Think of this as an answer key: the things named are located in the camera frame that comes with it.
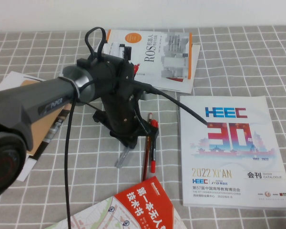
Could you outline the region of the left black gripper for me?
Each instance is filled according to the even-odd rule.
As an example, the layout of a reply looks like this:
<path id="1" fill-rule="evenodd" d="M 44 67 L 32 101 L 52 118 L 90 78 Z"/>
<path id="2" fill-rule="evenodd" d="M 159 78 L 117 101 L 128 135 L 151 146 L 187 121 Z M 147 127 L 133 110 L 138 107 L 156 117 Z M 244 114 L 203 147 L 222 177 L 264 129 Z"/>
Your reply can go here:
<path id="1" fill-rule="evenodd" d="M 145 89 L 134 80 L 134 65 L 120 61 L 115 67 L 113 89 L 101 96 L 104 112 L 95 112 L 93 118 L 110 130 L 127 148 L 134 149 L 139 136 L 155 140 L 159 135 L 158 124 L 147 124 L 140 115 L 138 101 Z"/>

